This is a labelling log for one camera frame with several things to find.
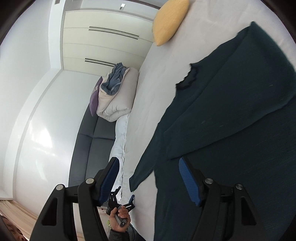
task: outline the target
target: purple pillow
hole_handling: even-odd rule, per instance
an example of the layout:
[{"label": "purple pillow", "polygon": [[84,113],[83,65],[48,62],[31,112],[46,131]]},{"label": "purple pillow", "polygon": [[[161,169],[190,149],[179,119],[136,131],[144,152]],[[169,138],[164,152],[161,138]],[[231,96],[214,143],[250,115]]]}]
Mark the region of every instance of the purple pillow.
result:
[{"label": "purple pillow", "polygon": [[89,101],[89,109],[91,110],[91,115],[94,116],[96,113],[96,110],[99,105],[99,88],[103,81],[103,78],[99,78],[98,82],[96,83],[94,90],[91,94],[91,99]]}]

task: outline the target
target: white fabric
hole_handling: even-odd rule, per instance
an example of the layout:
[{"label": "white fabric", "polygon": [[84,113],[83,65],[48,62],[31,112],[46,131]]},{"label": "white fabric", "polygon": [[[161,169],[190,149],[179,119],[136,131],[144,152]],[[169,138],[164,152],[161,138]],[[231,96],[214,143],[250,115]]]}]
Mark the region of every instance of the white fabric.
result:
[{"label": "white fabric", "polygon": [[[129,178],[175,96],[175,84],[190,71],[189,64],[202,60],[220,44],[234,38],[251,21],[276,41],[296,67],[296,45],[292,37],[260,0],[196,0],[174,37],[160,47],[152,45],[140,69],[128,121],[121,203],[127,203],[132,194]],[[156,194],[154,173],[134,191],[136,207],[131,211],[132,225],[146,241],[154,236]]]},{"label": "white fabric", "polygon": [[114,122],[119,117],[130,113],[136,95],[138,77],[137,69],[128,68],[116,96],[107,95],[100,88],[97,115],[109,122]]},{"label": "white fabric", "polygon": [[[115,142],[111,149],[110,158],[117,157],[119,160],[119,172],[117,178],[114,182],[112,191],[115,191],[119,186],[122,186],[122,176],[123,176],[123,163],[124,163],[124,146],[126,144],[126,132],[128,127],[128,118],[129,114],[123,115],[118,118],[116,125],[115,125]],[[116,198],[118,201],[121,199],[121,192],[122,189],[117,194]]]}]

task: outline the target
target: person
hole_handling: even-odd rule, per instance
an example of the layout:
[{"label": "person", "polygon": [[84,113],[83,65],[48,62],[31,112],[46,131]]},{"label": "person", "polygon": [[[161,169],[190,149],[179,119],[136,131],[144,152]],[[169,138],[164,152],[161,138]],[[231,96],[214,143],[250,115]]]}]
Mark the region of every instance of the person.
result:
[{"label": "person", "polygon": [[118,216],[121,218],[125,218],[127,220],[127,224],[124,227],[120,227],[118,224],[115,215],[117,212],[117,208],[114,208],[109,217],[109,222],[111,226],[110,234],[109,234],[109,241],[130,241],[129,233],[127,232],[127,229],[131,223],[131,217],[128,214],[128,210],[125,206],[121,206],[121,209],[119,209]]},{"label": "person", "polygon": [[11,232],[11,234],[14,236],[16,241],[26,241],[27,239],[23,236],[22,232],[14,225],[10,220],[8,220],[6,217],[1,216],[3,222],[5,223],[8,230]]}]

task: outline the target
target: gray headboard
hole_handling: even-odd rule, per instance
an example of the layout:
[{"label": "gray headboard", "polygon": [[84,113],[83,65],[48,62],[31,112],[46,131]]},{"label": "gray headboard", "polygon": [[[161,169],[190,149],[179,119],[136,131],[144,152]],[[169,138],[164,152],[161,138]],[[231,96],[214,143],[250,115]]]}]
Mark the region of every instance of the gray headboard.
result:
[{"label": "gray headboard", "polygon": [[95,177],[109,162],[111,148],[115,141],[115,123],[97,115],[92,117],[89,106],[82,119],[69,175],[69,187],[80,185],[87,178]]}]

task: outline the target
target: black sleeve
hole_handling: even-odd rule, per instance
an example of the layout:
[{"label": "black sleeve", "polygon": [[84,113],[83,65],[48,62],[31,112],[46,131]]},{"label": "black sleeve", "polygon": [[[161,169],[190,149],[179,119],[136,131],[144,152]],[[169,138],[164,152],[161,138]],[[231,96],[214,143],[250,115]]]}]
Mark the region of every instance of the black sleeve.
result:
[{"label": "black sleeve", "polygon": [[120,233],[110,230],[109,241],[130,241],[128,232]]}]

